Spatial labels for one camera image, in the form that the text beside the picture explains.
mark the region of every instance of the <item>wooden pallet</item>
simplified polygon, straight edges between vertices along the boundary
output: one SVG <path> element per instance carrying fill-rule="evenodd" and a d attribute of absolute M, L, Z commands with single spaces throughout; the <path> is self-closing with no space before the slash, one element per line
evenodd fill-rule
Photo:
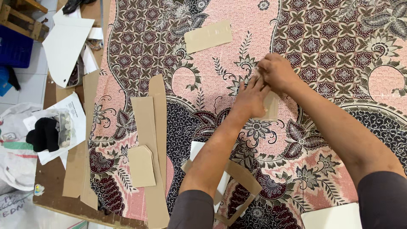
<path fill-rule="evenodd" d="M 36 41 L 43 42 L 44 41 L 44 34 L 49 32 L 48 26 L 14 10 L 10 6 L 3 4 L 3 0 L 0 0 L 0 24 L 4 25 L 5 27 L 12 29 L 16 32 L 19 32 L 27 37 L 30 37 Z M 28 26 L 26 28 L 22 28 L 12 22 L 9 21 L 9 16 L 13 15 L 25 22 L 28 22 Z"/>

